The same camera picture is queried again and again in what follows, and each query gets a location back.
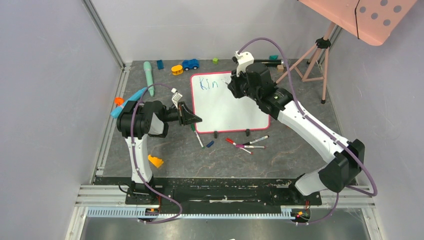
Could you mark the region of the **pink framed whiteboard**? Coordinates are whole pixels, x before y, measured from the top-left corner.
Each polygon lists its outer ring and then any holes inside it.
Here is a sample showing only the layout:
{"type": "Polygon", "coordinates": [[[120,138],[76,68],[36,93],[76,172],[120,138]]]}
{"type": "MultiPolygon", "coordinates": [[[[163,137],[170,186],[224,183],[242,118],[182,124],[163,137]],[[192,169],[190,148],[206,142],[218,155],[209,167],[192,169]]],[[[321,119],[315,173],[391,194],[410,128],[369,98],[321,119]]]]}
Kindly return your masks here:
{"type": "Polygon", "coordinates": [[[193,112],[202,119],[195,124],[201,134],[265,130],[271,124],[248,97],[235,98],[228,89],[231,72],[194,74],[190,78],[193,112]]]}

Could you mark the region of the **blue marker cap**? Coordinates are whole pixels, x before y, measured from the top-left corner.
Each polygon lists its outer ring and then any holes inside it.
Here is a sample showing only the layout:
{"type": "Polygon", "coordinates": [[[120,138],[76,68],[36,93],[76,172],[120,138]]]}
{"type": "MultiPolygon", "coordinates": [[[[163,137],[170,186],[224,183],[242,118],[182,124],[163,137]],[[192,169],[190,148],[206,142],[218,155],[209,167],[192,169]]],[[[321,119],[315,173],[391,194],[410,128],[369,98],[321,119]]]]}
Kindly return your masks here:
{"type": "Polygon", "coordinates": [[[206,147],[207,148],[210,148],[213,144],[214,144],[215,142],[212,140],[212,141],[210,141],[207,145],[206,145],[206,147]]]}

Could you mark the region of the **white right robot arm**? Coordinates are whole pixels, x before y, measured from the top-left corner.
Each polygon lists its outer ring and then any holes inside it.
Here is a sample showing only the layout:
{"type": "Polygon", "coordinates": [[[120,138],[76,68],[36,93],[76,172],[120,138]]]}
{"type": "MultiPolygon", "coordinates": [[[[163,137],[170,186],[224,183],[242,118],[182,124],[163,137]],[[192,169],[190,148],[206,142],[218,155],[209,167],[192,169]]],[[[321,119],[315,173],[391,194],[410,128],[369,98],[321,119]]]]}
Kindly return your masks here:
{"type": "Polygon", "coordinates": [[[256,62],[245,71],[233,70],[227,87],[236,99],[252,99],[263,113],[294,130],[326,162],[295,180],[288,191],[293,203],[302,204],[322,190],[339,193],[362,171],[365,145],[340,136],[308,113],[288,90],[277,87],[265,64],[256,62]]]}

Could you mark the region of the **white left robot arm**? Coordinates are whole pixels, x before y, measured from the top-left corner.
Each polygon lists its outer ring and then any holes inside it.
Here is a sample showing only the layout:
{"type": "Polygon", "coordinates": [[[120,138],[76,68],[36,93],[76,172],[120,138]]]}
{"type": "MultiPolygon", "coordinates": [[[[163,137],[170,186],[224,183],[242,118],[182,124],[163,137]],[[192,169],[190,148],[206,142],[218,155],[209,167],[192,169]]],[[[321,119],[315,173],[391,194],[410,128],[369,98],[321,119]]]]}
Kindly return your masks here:
{"type": "Polygon", "coordinates": [[[186,126],[202,121],[184,101],[171,107],[166,107],[159,100],[144,103],[129,101],[124,106],[118,115],[116,127],[124,137],[130,154],[132,175],[129,190],[132,194],[136,194],[145,204],[151,204],[157,198],[157,190],[151,183],[154,177],[148,159],[148,138],[165,138],[169,122],[186,126]]]}

